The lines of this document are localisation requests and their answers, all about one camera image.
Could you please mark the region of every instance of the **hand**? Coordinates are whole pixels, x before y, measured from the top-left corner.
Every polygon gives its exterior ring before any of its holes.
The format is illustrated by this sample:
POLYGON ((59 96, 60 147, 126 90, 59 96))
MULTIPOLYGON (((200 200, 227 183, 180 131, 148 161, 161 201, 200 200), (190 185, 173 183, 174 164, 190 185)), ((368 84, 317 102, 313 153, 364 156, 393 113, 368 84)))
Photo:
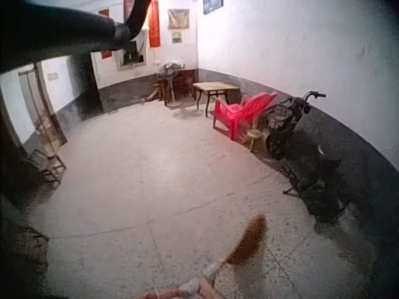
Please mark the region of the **hand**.
POLYGON ((170 285, 169 287, 162 288, 156 291, 144 294, 140 299, 172 299, 172 298, 189 298, 190 293, 179 290, 178 285, 170 285))
POLYGON ((213 284, 214 282, 205 278, 200 281, 199 285, 201 288, 199 294, 203 299, 223 299, 223 297, 214 289, 213 284))

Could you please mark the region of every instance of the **wooden table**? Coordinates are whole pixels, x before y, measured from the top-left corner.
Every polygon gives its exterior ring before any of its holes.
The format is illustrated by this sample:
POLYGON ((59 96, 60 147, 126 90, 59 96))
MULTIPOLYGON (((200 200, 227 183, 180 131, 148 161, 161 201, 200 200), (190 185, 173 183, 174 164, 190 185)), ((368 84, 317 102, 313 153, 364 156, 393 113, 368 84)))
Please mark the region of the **wooden table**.
POLYGON ((230 85, 224 82, 200 82, 200 83, 193 83, 193 87, 199 90, 199 97, 197 99, 197 109, 199 108, 200 105, 200 98, 202 96, 202 93, 207 93, 208 94, 208 101, 206 102, 206 108, 205 108, 205 117, 208 117, 208 107, 209 107, 209 101, 211 100, 212 95, 224 95, 227 104, 228 99, 227 99, 227 92, 229 90, 239 90, 239 87, 230 85))

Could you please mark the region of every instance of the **dark pipe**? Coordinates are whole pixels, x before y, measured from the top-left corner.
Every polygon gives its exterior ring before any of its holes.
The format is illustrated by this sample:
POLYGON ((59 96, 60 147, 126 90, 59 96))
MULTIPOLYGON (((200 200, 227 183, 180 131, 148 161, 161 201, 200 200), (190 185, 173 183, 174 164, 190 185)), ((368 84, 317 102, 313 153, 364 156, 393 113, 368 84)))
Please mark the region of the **dark pipe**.
POLYGON ((136 0, 127 25, 63 7, 2 0, 0 73, 65 55, 115 50, 144 24, 150 0, 136 0))

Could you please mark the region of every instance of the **plastic chair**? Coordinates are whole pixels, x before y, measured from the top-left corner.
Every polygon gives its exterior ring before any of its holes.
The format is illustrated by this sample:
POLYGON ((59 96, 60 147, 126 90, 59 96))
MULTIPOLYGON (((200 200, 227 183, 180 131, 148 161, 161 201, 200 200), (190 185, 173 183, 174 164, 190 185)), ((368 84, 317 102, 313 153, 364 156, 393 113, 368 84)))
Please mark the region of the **plastic chair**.
POLYGON ((218 98, 214 108, 213 128, 216 128, 216 120, 219 120, 229 128, 230 139, 235 140, 239 122, 245 120, 252 123, 253 119, 258 116, 276 96, 276 92, 272 94, 262 92, 252 98, 243 96, 241 104, 232 105, 227 105, 218 98))

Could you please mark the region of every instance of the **wall outlet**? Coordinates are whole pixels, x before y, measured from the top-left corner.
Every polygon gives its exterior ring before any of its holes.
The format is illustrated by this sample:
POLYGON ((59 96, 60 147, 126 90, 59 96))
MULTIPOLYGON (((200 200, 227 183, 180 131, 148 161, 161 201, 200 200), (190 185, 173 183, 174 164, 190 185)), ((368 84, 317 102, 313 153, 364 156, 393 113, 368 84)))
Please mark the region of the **wall outlet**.
POLYGON ((49 73, 49 74, 47 74, 47 79, 49 79, 49 81, 57 80, 58 79, 58 73, 49 73))

